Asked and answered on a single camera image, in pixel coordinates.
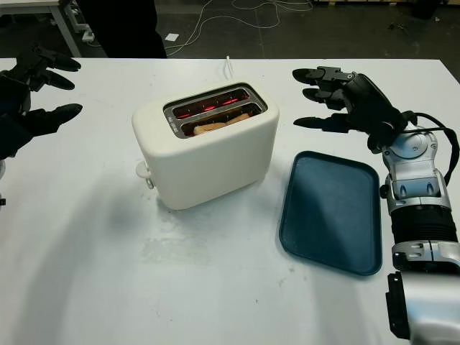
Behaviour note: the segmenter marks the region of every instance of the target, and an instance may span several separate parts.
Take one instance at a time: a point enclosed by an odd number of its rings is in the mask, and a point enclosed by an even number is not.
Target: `white cable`
[[[307,12],[307,11],[311,11],[313,9],[313,5],[311,3],[311,0],[305,0],[305,1],[302,1],[302,2],[289,2],[289,1],[280,1],[280,0],[266,0],[266,2],[262,2],[261,4],[257,5],[257,6],[254,6],[254,7],[240,7],[240,6],[237,6],[235,3],[236,3],[236,0],[232,0],[231,2],[231,5],[235,8],[235,9],[243,9],[243,10],[253,10],[253,9],[258,9],[264,5],[268,5],[268,4],[271,4],[275,7],[275,14],[276,14],[276,23],[275,24],[272,24],[272,25],[267,25],[267,26],[262,26],[262,25],[254,25],[254,24],[251,24],[251,23],[248,23],[248,22],[245,22],[244,20],[240,19],[240,18],[236,18],[236,17],[231,17],[231,16],[215,16],[215,17],[211,17],[211,18],[207,18],[203,21],[201,21],[201,18],[203,17],[203,13],[204,13],[204,10],[205,8],[212,2],[213,0],[209,0],[208,2],[206,2],[204,4],[204,6],[201,8],[201,12],[200,12],[200,16],[198,18],[198,21],[196,22],[196,26],[195,26],[195,29],[193,30],[192,34],[190,35],[190,37],[187,39],[187,41],[183,44],[183,45],[171,45],[169,47],[166,47],[165,49],[172,49],[172,48],[178,48],[177,50],[175,50],[174,52],[170,53],[170,54],[167,54],[167,56],[171,56],[171,55],[174,55],[175,53],[179,52],[180,50],[182,50],[184,47],[187,47],[188,45],[192,45],[193,43],[195,43],[198,38],[200,38],[201,36],[201,30],[203,29],[203,25],[206,23],[206,22],[209,22],[210,20],[213,20],[213,19],[217,19],[217,18],[229,18],[229,19],[234,19],[238,22],[241,22],[245,25],[249,25],[250,27],[254,27],[256,29],[272,29],[273,27],[277,27],[280,23],[281,23],[281,20],[280,20],[280,14],[278,12],[278,7],[281,7],[283,9],[287,9],[289,11],[294,11],[294,12]],[[284,5],[307,5],[308,8],[307,9],[293,9],[293,8],[290,8],[290,7],[287,7],[287,6],[284,6]],[[196,30],[198,29],[198,27],[200,27],[200,29],[198,30],[198,35],[192,40],[192,37],[193,35],[196,33]]]
[[[227,59],[226,59],[226,66],[229,69],[230,78],[233,78],[233,74],[234,74],[233,66],[231,65],[230,57],[228,55],[227,55]]]

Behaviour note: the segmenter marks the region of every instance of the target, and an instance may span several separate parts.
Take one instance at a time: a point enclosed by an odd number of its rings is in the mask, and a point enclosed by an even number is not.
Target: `cable on floor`
[[[209,21],[214,20],[214,19],[229,18],[229,19],[234,19],[234,20],[236,20],[238,22],[241,22],[241,23],[243,23],[245,25],[249,25],[250,27],[254,27],[256,29],[272,29],[273,27],[277,27],[281,23],[280,13],[278,11],[279,8],[287,9],[289,11],[294,11],[294,12],[307,12],[307,11],[311,11],[313,9],[313,5],[311,3],[311,0],[305,0],[305,1],[301,1],[301,2],[290,2],[290,1],[281,1],[281,0],[266,0],[265,2],[262,2],[261,4],[259,4],[257,6],[253,6],[253,7],[237,6],[235,4],[236,0],[232,0],[231,5],[235,9],[243,9],[243,10],[253,10],[253,9],[258,9],[258,8],[260,8],[262,6],[265,6],[265,5],[273,5],[274,8],[275,8],[275,14],[276,14],[276,20],[277,21],[276,21],[276,23],[274,23],[272,25],[267,25],[267,26],[251,24],[251,23],[245,22],[244,20],[242,20],[240,18],[236,18],[236,17],[232,17],[232,16],[214,16],[214,17],[207,18],[207,19],[201,21],[201,19],[203,18],[204,10],[212,2],[213,2],[213,0],[209,0],[201,8],[200,16],[199,16],[198,21],[196,23],[195,29],[193,30],[192,34],[190,35],[190,37],[187,39],[187,41],[183,45],[171,45],[171,46],[165,48],[166,50],[177,48],[174,52],[171,52],[171,53],[167,54],[167,56],[172,56],[175,53],[181,51],[184,47],[187,47],[187,46],[192,45],[193,43],[195,43],[198,40],[198,38],[200,38],[200,36],[201,36],[201,30],[203,29],[203,25],[206,22],[209,22]],[[291,8],[291,7],[287,7],[285,5],[307,6],[307,8],[294,9],[294,8]],[[193,36],[196,33],[196,30],[198,30],[198,35],[195,38],[193,38]]]

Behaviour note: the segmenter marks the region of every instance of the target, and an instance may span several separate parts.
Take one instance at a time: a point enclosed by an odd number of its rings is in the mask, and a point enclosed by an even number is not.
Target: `white table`
[[[74,91],[45,87],[35,107],[83,112],[8,159],[0,190],[0,344],[407,344],[388,328],[394,272],[382,202],[383,266],[348,275],[286,254],[278,224],[294,156],[314,150],[387,171],[360,133],[292,125],[331,114],[302,96],[295,68],[366,73],[399,109],[424,111],[460,132],[460,85],[437,60],[235,60],[280,107],[263,181],[187,211],[169,211],[134,168],[131,115],[158,96],[225,79],[223,60],[81,60],[63,73]],[[13,60],[0,60],[0,70]],[[438,136],[438,167],[450,154]],[[460,175],[449,186],[459,224]]]
[[[81,57],[75,40],[73,39],[70,28],[65,20],[65,13],[62,0],[0,0],[1,14],[32,14],[32,13],[51,13],[56,21],[61,34],[72,55],[76,58]]]

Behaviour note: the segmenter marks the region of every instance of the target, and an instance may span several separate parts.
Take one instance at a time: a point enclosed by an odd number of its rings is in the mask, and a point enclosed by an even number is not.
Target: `floor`
[[[193,31],[204,0],[156,0],[157,31],[177,33],[183,44]],[[262,0],[239,0],[238,6],[256,6]],[[235,9],[231,0],[214,0],[203,19],[237,17],[257,26],[270,26],[277,17],[272,5],[254,10]],[[398,4],[317,5],[307,12],[279,11],[280,23],[257,29],[235,19],[212,19],[199,39],[172,58],[421,58],[441,59],[460,81],[460,8],[443,6],[429,20],[413,18],[410,7]],[[13,57],[24,42],[69,53],[56,26],[47,17],[17,16],[0,28],[0,58]],[[103,57],[101,48],[81,44],[86,57]]]

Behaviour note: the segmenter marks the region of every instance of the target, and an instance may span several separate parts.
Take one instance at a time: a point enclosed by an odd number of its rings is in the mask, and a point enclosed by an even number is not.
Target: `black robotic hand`
[[[39,91],[44,84],[65,90],[75,88],[69,80],[48,68],[76,72],[81,67],[78,62],[37,43],[16,60],[14,68],[0,72],[0,161],[14,156],[33,137],[55,133],[82,109],[80,104],[68,104],[54,111],[30,111],[30,91]]]
[[[380,153],[382,147],[390,146],[408,125],[409,117],[394,108],[387,97],[364,74],[344,73],[340,68],[318,67],[293,71],[297,81],[318,88],[306,88],[303,95],[315,102],[325,103],[329,109],[342,110],[347,114],[332,114],[327,119],[305,117],[294,124],[318,128],[325,132],[347,133],[350,129],[369,135],[368,148]]]

